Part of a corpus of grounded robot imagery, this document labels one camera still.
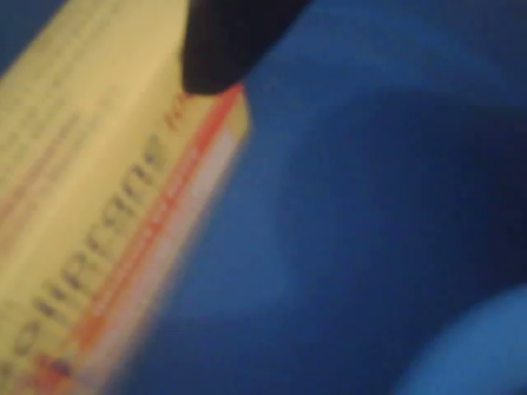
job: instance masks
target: label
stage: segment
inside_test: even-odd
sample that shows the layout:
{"label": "label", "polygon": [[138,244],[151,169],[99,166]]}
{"label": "label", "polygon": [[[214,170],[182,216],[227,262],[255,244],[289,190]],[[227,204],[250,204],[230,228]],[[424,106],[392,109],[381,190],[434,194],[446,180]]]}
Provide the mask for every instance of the label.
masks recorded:
{"label": "label", "polygon": [[186,95],[187,2],[71,0],[0,80],[0,394],[99,393],[248,127]]}

